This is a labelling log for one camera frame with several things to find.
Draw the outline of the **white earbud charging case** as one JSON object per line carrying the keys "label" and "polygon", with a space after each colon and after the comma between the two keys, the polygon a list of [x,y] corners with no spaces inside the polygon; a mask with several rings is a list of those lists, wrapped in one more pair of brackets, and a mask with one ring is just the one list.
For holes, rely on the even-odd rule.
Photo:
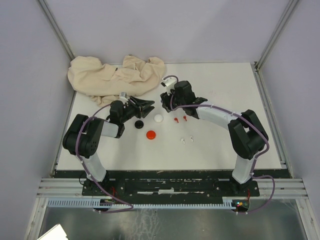
{"label": "white earbud charging case", "polygon": [[164,117],[163,117],[161,114],[156,114],[156,115],[154,116],[154,121],[155,121],[156,123],[161,123],[163,120],[164,120]]}

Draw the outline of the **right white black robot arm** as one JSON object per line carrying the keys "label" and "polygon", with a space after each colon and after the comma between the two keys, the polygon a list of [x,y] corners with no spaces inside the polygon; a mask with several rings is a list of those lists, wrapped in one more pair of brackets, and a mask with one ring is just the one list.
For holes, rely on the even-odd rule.
{"label": "right white black robot arm", "polygon": [[236,196],[246,192],[258,158],[270,149],[268,134],[257,114],[250,109],[235,112],[214,105],[197,97],[189,81],[178,81],[173,75],[163,78],[161,85],[166,89],[160,98],[167,112],[182,109],[189,117],[211,122],[229,132],[236,153],[229,189]]}

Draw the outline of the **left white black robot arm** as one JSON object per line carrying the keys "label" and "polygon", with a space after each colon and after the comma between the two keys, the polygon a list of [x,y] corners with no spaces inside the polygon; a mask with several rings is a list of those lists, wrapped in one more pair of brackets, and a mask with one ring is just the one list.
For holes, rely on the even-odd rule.
{"label": "left white black robot arm", "polygon": [[108,106],[109,115],[104,119],[96,114],[89,117],[77,114],[63,137],[62,146],[78,158],[90,181],[95,181],[93,189],[99,195],[106,195],[111,183],[106,180],[107,170],[99,159],[97,150],[101,137],[119,139],[125,122],[133,117],[145,118],[155,107],[155,101],[129,97],[115,100]]}

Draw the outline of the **black earbud charging case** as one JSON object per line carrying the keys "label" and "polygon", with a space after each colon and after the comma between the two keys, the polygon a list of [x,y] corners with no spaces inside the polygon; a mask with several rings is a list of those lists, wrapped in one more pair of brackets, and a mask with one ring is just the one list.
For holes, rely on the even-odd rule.
{"label": "black earbud charging case", "polygon": [[137,129],[142,129],[144,127],[144,122],[142,120],[137,120],[134,123],[134,127]]}

